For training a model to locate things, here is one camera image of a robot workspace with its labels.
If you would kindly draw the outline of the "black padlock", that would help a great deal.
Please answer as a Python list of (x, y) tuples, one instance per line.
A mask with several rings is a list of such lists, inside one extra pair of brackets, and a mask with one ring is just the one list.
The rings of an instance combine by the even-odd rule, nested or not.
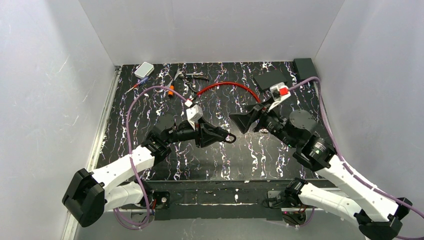
[(237, 137), (236, 137), (234, 134), (229, 133), (229, 134), (225, 137), (225, 139), (223, 140), (223, 142), (224, 142), (224, 143), (228, 143), (228, 144), (233, 144), (236, 140), (237, 140)]

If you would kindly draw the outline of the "red cable lock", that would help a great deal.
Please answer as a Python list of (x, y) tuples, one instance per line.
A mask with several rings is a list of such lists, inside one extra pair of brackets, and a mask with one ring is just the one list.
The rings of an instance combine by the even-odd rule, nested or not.
[(183, 87), (183, 96), (195, 99), (195, 102), (203, 109), (204, 118), (209, 123), (222, 127), (230, 133), (241, 136), (230, 113), (243, 113), (247, 105), (253, 105), (267, 100), (269, 92), (261, 92), (253, 83), (236, 83), (227, 81), (225, 84), (210, 87), (204, 83), (195, 85), (196, 92), (188, 86)]

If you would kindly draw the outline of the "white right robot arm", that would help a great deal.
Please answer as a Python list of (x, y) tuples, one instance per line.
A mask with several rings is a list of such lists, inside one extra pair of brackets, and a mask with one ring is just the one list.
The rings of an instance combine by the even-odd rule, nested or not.
[(391, 240), (399, 236), (402, 219), (409, 213), (407, 198), (390, 198), (364, 180), (337, 155), (335, 148), (315, 133), (317, 122), (305, 110), (292, 111), (281, 117), (263, 105), (252, 105), (248, 112), (231, 113), (242, 133), (253, 123), (255, 131), (266, 129), (293, 149), (293, 158), (303, 167), (317, 173), (345, 193), (333, 194), (301, 179), (293, 180), (285, 189), (293, 203), (318, 207), (355, 224), (370, 240)]

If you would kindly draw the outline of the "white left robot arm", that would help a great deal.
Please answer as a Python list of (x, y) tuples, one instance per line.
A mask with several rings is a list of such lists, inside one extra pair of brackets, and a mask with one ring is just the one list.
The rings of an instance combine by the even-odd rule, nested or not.
[(110, 210), (125, 205), (140, 205), (148, 214), (154, 213), (154, 190), (137, 176), (150, 169), (171, 153), (170, 144), (193, 140), (198, 148), (214, 143), (232, 144), (236, 136), (214, 126), (203, 117), (191, 123), (155, 125), (141, 145), (101, 168), (78, 170), (62, 198), (62, 204), (83, 228), (93, 225)]

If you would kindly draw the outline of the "flat black plate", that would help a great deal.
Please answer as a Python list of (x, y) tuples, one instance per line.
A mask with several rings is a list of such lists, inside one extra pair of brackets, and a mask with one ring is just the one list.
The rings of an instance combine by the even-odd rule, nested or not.
[(272, 70), (269, 72), (254, 75), (253, 80), (261, 92), (268, 91), (270, 87), (276, 84), (286, 84), (288, 82), (287, 78), (280, 70)]

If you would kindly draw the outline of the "black comb piece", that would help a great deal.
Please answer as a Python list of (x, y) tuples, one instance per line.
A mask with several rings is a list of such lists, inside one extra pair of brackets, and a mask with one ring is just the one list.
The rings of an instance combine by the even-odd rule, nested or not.
[(179, 94), (179, 95), (181, 95), (181, 96), (183, 96), (184, 94), (183, 94), (183, 90), (184, 90), (184, 88), (181, 86), (181, 83), (180, 82), (176, 82), (176, 83), (174, 83), (174, 90)]

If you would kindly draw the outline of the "black box in corner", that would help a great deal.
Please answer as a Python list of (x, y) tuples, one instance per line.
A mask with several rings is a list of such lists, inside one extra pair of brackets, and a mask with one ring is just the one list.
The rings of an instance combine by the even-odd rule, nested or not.
[(311, 58), (295, 58), (292, 64), (294, 67), (294, 72), (300, 81), (311, 77), (319, 77)]

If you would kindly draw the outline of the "red blue screwdriver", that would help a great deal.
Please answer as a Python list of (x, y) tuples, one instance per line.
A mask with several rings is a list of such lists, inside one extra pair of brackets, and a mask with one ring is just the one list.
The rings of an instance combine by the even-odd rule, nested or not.
[(129, 92), (131, 92), (132, 90), (138, 88), (139, 86), (145, 84), (148, 80), (149, 80), (149, 76), (145, 76), (143, 78), (140, 78), (136, 84), (134, 84), (129, 90), (127, 90), (124, 94), (128, 94)]

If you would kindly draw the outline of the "white rectangular box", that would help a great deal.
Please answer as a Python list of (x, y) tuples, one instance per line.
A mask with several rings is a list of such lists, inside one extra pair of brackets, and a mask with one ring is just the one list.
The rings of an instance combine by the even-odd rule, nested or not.
[(139, 79), (148, 77), (154, 70), (154, 65), (149, 62), (143, 62), (134, 72)]

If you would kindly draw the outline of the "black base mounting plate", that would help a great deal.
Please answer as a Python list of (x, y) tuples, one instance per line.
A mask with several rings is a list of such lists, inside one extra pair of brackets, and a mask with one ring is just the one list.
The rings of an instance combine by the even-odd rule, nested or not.
[(265, 207), (264, 199), (283, 192), (290, 180), (149, 180), (156, 198), (155, 220), (266, 219), (279, 221), (282, 211)]

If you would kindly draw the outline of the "orange handled tool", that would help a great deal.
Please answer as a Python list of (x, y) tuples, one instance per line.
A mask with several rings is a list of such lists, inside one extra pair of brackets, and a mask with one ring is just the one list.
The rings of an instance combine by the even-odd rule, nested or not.
[[(182, 71), (182, 69), (181, 68), (178, 68), (177, 69), (177, 71), (175, 72), (175, 74), (174, 74), (174, 77), (172, 78), (172, 80), (168, 83), (168, 85), (167, 85), (167, 87), (168, 88), (170, 88), (171, 90), (174, 90), (175, 89), (175, 86), (174, 86), (174, 82), (175, 82), (175, 80), (181, 75), (181, 73), (182, 73), (183, 71)], [(168, 91), (167, 92), (167, 96), (171, 99), (171, 98), (173, 98), (173, 96), (174, 96), (174, 92), (173, 91)]]

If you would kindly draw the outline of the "black handled pliers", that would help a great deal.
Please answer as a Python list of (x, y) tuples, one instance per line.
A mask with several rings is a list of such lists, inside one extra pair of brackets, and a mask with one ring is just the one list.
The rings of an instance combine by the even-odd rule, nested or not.
[(188, 79), (209, 81), (208, 77), (203, 72), (185, 73), (184, 76)]

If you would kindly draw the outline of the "aluminium frame rail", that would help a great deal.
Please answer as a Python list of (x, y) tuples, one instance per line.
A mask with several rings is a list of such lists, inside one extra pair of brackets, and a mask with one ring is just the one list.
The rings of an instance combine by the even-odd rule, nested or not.
[[(114, 97), (115, 97), (115, 93), (116, 93), (121, 72), (122, 72), (122, 66), (115, 66), (114, 76), (112, 78), (111, 86), (109, 88), (109, 91), (106, 97), (106, 102), (102, 110), (99, 126), (94, 138), (91, 152), (89, 154), (88, 163), (86, 165), (86, 168), (88, 170), (93, 170), (97, 166), (100, 150), (102, 148), (102, 142), (104, 139), (104, 134), (107, 128), (108, 118), (110, 116), (110, 112), (112, 109), (112, 105), (113, 105), (113, 101), (114, 101)], [(68, 211), (61, 240), (73, 240), (75, 238), (78, 224), (79, 224), (78, 221)]]

